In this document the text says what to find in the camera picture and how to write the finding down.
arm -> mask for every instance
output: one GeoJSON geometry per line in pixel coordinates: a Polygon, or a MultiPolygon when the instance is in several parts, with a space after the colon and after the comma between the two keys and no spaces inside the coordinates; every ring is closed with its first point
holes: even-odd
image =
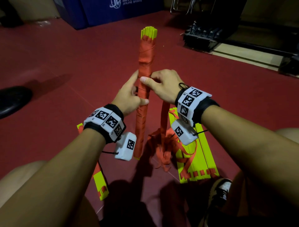
{"type": "MultiPolygon", "coordinates": [[[[182,82],[174,70],[162,70],[141,81],[164,101],[174,104],[182,82]]],[[[208,107],[202,124],[237,165],[253,179],[299,207],[299,144],[217,106],[208,107]]]]}
{"type": "MultiPolygon", "coordinates": [[[[135,72],[112,102],[125,116],[148,103],[134,95],[137,77],[135,72]]],[[[64,226],[82,201],[105,144],[99,132],[85,129],[0,208],[0,226],[64,226]]]]}

globe logo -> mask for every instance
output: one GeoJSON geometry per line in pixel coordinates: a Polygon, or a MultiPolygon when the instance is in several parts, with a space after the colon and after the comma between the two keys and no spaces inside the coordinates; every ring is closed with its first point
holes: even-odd
{"type": "Polygon", "coordinates": [[[110,8],[118,9],[120,7],[121,0],[111,0],[110,8]]]}

sneaker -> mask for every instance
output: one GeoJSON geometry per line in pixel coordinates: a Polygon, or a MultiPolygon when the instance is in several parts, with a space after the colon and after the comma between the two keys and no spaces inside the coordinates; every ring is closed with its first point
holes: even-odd
{"type": "Polygon", "coordinates": [[[222,208],[226,202],[227,193],[231,187],[232,181],[226,178],[220,178],[213,184],[210,197],[208,209],[202,218],[199,227],[208,227],[209,213],[215,209],[222,208]]]}

person's left hand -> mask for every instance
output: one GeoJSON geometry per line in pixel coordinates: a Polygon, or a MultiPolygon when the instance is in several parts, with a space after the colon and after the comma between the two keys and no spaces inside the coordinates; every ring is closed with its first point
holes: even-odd
{"type": "Polygon", "coordinates": [[[116,105],[124,116],[127,116],[138,106],[146,105],[149,103],[148,99],[141,99],[135,94],[138,87],[134,86],[135,81],[138,78],[138,70],[133,73],[130,79],[122,86],[122,88],[117,93],[115,99],[111,104],[116,105]]]}

person's right hand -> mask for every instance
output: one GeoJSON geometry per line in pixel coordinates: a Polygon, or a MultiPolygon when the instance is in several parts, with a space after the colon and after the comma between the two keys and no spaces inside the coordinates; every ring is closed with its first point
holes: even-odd
{"type": "Polygon", "coordinates": [[[142,76],[140,81],[149,86],[163,101],[171,104],[175,104],[176,97],[181,90],[179,83],[183,83],[177,72],[169,69],[153,72],[150,78],[142,76]]]}

